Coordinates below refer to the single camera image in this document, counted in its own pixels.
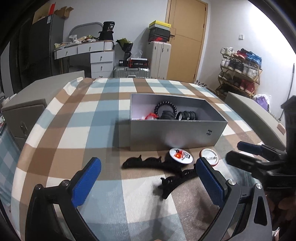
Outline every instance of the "blue gripper pad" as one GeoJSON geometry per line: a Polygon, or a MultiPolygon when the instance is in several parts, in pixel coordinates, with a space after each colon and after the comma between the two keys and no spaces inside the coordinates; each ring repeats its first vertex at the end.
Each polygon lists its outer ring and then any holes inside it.
{"type": "Polygon", "coordinates": [[[91,191],[91,188],[101,172],[102,165],[100,159],[93,157],[90,162],[91,161],[92,163],[82,174],[82,177],[78,180],[72,190],[72,203],[75,208],[85,202],[87,195],[91,191]]]}
{"type": "Polygon", "coordinates": [[[218,205],[220,208],[224,205],[224,190],[217,181],[216,177],[213,174],[215,170],[209,165],[209,167],[204,163],[202,158],[199,158],[196,161],[195,169],[204,185],[205,189],[207,190],[213,204],[218,205]]]}

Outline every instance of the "black coiled object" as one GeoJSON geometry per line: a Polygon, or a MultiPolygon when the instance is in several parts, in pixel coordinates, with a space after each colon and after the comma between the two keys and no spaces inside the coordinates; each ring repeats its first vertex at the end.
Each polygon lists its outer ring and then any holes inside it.
{"type": "Polygon", "coordinates": [[[176,116],[176,114],[177,114],[177,108],[176,108],[176,106],[175,106],[172,102],[170,102],[170,101],[161,101],[160,103],[158,103],[158,105],[155,106],[154,114],[156,114],[157,116],[159,116],[159,115],[158,115],[158,109],[159,109],[159,107],[161,107],[161,106],[163,106],[163,105],[168,105],[168,106],[170,106],[170,107],[173,109],[173,113],[174,113],[174,115],[176,116]]]}

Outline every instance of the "gray box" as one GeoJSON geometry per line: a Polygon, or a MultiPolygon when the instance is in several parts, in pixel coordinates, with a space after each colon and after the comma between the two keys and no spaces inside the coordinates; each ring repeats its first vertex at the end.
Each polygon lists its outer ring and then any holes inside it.
{"type": "MultiPolygon", "coordinates": [[[[171,110],[169,106],[159,108],[171,110]]],[[[227,120],[205,99],[185,96],[131,94],[131,151],[167,150],[214,146],[227,120]],[[194,111],[198,120],[139,120],[154,112],[161,101],[170,101],[179,111],[194,111]]]]}

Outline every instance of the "blue sneaker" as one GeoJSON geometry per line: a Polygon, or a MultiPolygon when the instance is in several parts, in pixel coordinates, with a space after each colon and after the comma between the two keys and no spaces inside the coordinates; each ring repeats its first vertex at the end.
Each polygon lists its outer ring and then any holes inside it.
{"type": "Polygon", "coordinates": [[[253,52],[246,53],[246,60],[251,61],[256,55],[253,52]]]}
{"type": "Polygon", "coordinates": [[[257,64],[259,66],[259,68],[261,68],[261,64],[262,64],[262,58],[259,57],[258,55],[256,55],[251,62],[257,64]]]}

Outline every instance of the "round sticker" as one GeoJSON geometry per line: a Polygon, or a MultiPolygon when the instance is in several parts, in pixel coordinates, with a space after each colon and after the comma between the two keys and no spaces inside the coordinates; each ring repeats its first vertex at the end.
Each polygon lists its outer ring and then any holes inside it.
{"type": "Polygon", "coordinates": [[[200,157],[206,158],[206,160],[212,167],[216,166],[219,161],[218,154],[209,148],[201,150],[200,157]]]}
{"type": "Polygon", "coordinates": [[[193,162],[193,157],[190,153],[179,148],[170,149],[170,156],[177,162],[189,164],[193,162]]]}

